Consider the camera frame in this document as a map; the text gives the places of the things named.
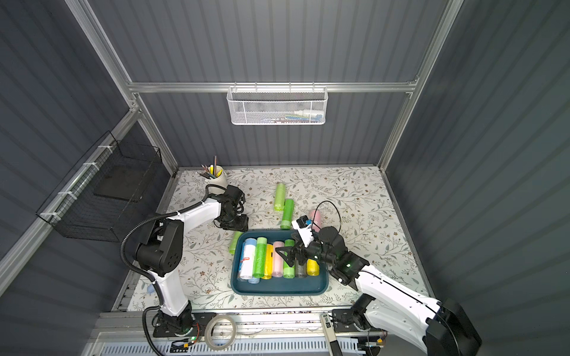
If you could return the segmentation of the dark grey trash bag roll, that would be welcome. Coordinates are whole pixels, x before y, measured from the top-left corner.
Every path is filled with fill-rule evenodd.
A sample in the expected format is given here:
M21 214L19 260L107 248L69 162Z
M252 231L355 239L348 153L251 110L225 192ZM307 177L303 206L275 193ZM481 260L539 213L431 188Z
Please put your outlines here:
M307 277L307 264L295 262L295 276L297 278Z

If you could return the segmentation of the pale green roll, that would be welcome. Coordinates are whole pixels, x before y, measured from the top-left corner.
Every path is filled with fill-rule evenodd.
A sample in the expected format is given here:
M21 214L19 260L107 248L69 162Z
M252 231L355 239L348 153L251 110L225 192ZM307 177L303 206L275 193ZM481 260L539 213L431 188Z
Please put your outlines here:
M285 206L285 199L286 199L286 185L282 182L279 182L276 185L276 193L274 198L274 211L275 212L282 212Z
M285 240L284 246L285 247L293 247L295 245L294 240ZM286 262L284 262L284 278L286 279L293 279L295 277L295 267L289 266Z

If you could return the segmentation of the yellow trash bag roll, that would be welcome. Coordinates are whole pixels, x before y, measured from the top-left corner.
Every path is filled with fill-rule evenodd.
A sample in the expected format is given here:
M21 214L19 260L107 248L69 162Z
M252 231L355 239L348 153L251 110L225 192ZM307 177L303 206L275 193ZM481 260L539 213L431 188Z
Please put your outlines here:
M306 264L306 273L308 276L316 277L320 274L319 264L315 260L309 259Z
M273 245L267 244L264 274L262 276L262 279L264 280L269 280L273 276L273 250Z

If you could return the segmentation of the pink trash bag roll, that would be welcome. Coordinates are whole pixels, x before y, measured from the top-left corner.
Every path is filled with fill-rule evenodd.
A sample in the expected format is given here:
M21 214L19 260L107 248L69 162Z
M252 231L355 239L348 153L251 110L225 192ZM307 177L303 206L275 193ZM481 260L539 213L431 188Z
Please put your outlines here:
M309 214L311 221L313 222L313 230L319 232L322 227L322 216L321 212L318 210L312 210Z
M284 261L283 258L277 253L277 248L284 247L283 241L276 241L273 243L273 273L272 277L283 277L284 275Z

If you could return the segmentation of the bright green roll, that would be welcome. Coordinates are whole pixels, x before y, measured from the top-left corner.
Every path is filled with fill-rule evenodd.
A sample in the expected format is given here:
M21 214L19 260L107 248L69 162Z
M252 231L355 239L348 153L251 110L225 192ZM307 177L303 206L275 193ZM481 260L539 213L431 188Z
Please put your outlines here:
M259 237L256 240L252 277L261 279L264 276L266 259L267 259L267 238Z
M295 202L293 199L286 199L284 201L284 210L281 220L281 229L289 230L292 228L292 216L295 208Z

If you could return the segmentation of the light green roll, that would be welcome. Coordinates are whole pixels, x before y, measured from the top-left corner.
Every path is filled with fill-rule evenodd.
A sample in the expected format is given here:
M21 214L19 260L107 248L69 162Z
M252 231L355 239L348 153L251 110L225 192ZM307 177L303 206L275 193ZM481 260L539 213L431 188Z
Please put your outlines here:
M235 250L237 247L237 244L239 242L240 237L242 236L242 232L241 231L236 231L233 236L232 236L232 241L229 245L229 253L230 255L234 255L235 254Z

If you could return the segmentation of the white roll with red label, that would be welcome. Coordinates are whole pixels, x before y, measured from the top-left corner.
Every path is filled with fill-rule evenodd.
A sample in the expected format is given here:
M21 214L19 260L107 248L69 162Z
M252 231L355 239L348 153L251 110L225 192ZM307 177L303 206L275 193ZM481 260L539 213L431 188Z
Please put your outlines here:
M253 264L254 264L256 239L248 238L245 240L245 242L246 242L246 251L245 251L244 259L243 259L241 277L244 280L249 280L249 279L253 278L252 277L252 274L253 274L252 270L253 270Z

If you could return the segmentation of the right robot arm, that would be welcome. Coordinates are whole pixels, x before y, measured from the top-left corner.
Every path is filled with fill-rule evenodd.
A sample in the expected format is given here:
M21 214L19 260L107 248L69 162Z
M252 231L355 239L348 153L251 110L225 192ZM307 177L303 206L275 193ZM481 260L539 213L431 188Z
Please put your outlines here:
M314 260L344 286L360 292L350 309L358 329L382 329L426 355L476 355L482 338L463 307L452 299L441 302L414 292L351 252L334 227L314 232L296 228L293 246L276 249L288 266Z

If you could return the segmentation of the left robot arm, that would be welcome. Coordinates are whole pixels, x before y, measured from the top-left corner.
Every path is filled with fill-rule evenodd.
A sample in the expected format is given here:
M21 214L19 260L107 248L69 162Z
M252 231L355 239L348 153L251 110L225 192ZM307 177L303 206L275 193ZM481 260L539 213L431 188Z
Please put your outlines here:
M211 188L221 190L214 194ZM175 212L157 215L141 222L147 232L138 244L134 267L149 279L159 298L158 320L172 334L186 335L194 326L191 303L185 296L178 266L183 257L184 234L205 223L213 222L227 231L248 231L248 216L243 213L246 197L234 185L207 185L202 200Z

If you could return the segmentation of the teal plastic storage box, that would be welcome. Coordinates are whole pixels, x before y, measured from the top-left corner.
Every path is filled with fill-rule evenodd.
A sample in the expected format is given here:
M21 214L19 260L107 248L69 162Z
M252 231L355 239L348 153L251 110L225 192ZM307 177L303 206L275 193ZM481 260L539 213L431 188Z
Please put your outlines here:
M294 277L287 279L284 277L272 277L269 280L261 279L260 283L252 284L238 279L238 270L243 243L246 239L266 237L268 243L275 241L285 241L291 238L291 230L251 230L243 233L237 240L235 256L232 262L232 272L230 274L230 285L234 293L246 296L315 296L323 294L329 286L329 275L326 266L319 264L319 276L309 276L305 278Z

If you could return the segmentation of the clear packing tape roll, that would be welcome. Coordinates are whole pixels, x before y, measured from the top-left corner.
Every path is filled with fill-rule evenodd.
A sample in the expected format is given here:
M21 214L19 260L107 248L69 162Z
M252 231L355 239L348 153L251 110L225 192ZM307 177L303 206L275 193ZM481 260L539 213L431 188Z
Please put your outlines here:
M212 318L206 325L204 341L206 345L216 352L230 348L237 337L237 324L228 315L220 314Z

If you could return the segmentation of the white pen holder cup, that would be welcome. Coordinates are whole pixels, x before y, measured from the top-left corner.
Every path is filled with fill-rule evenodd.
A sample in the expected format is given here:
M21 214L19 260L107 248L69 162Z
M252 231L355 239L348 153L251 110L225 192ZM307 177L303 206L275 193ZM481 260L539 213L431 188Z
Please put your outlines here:
M226 188L228 185L227 176L224 169L221 166L209 166L208 171L210 173L210 178L206 180L207 185L214 185L214 190L219 190L220 188Z

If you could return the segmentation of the pens and pencils bunch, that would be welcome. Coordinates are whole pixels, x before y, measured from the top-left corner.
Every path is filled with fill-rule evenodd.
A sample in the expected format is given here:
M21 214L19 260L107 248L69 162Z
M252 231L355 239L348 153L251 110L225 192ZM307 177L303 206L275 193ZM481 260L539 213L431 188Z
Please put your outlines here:
M202 165L203 172L200 175L206 179L217 179L222 176L224 170L218 164L218 157L215 155L210 166Z

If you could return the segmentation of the items in white basket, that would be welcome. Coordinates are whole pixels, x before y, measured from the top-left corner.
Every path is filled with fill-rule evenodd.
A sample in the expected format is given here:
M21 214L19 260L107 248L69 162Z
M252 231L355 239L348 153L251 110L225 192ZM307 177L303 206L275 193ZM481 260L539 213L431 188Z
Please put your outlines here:
M320 123L325 119L323 110L304 109L293 112L261 114L261 123Z

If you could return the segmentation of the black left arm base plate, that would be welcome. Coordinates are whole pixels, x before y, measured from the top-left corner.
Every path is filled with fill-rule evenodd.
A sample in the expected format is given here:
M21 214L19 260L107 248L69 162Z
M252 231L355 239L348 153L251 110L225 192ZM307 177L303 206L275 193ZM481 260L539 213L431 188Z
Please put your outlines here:
M178 317L159 311L152 319L155 338L199 338L203 336L207 324L218 314L214 312L193 312L185 310Z

